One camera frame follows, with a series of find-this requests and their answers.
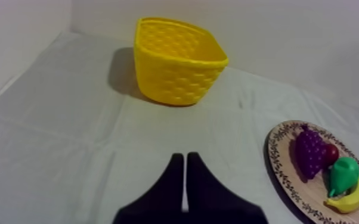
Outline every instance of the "white wall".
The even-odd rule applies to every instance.
[[[198,24],[230,66],[359,107],[359,1],[73,0],[72,29],[132,40],[145,16]]]
[[[68,28],[70,0],[0,0],[0,88]]]

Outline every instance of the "floral border pattern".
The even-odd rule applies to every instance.
[[[276,132],[270,133],[270,139],[268,140],[268,156],[271,160],[271,164],[274,170],[274,173],[277,175],[277,179],[282,183],[283,188],[289,191],[289,195],[291,199],[294,201],[295,204],[301,204],[302,209],[305,210],[306,214],[312,214],[313,217],[316,217],[318,221],[321,221],[323,224],[349,224],[344,221],[336,221],[332,220],[331,217],[325,217],[322,212],[313,209],[309,203],[306,203],[302,200],[299,196],[299,193],[296,189],[292,186],[292,182],[288,179],[288,176],[285,175],[281,169],[283,166],[279,160],[280,152],[278,151],[278,142],[280,142],[290,131],[294,131],[296,129],[302,130],[302,125],[308,125],[311,130],[318,132],[322,137],[326,139],[331,139],[337,145],[341,146],[341,149],[347,153],[348,156],[355,159],[359,165],[359,160],[356,156],[351,152],[351,150],[347,149],[346,146],[336,139],[333,134],[329,133],[324,129],[317,128],[316,125],[312,125],[306,122],[289,122],[283,123],[283,126],[276,130]]]

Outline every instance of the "white tablecloth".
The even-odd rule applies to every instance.
[[[138,90],[131,43],[63,33],[0,96],[0,224],[111,223],[172,153],[190,151],[270,223],[307,222],[264,163],[266,135],[290,119],[330,130],[359,158],[351,108],[231,68],[198,104],[159,105]]]

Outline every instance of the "plastic fruit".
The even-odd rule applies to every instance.
[[[338,149],[333,144],[327,144],[326,145],[326,153],[324,155],[324,167],[327,168],[329,166],[332,166],[335,161],[337,161],[339,157]]]
[[[307,179],[314,176],[323,168],[323,157],[326,153],[326,144],[320,135],[309,130],[307,125],[303,125],[303,132],[296,138],[295,157],[299,169]]]
[[[359,178],[359,165],[353,158],[341,157],[331,168],[329,197],[339,195],[354,186]]]
[[[326,203],[336,207],[341,213],[349,213],[359,208],[359,179],[358,184],[354,186],[349,195],[342,197],[340,200],[328,198]]]

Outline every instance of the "grape cluster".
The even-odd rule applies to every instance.
[[[295,142],[296,162],[305,177],[313,179],[323,168],[326,143],[317,132],[309,130],[307,125],[303,125],[302,128],[304,131]]]

